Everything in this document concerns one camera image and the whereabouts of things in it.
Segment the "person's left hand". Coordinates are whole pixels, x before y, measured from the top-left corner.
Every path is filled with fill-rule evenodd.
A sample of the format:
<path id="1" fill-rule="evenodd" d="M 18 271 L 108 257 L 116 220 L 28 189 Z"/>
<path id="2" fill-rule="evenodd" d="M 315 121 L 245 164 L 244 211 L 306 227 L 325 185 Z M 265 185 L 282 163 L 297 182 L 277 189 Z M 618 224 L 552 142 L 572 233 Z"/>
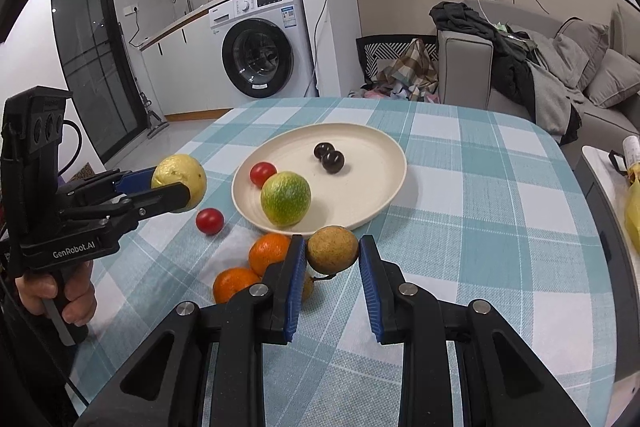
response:
<path id="1" fill-rule="evenodd" d="M 86 325 L 96 313 L 96 291 L 91 282 L 93 262 L 77 265 L 66 281 L 64 296 L 68 301 L 61 315 L 67 324 Z M 15 285 L 25 309 L 34 315 L 46 314 L 44 299 L 58 295 L 58 285 L 50 274 L 26 274 L 15 280 Z"/>

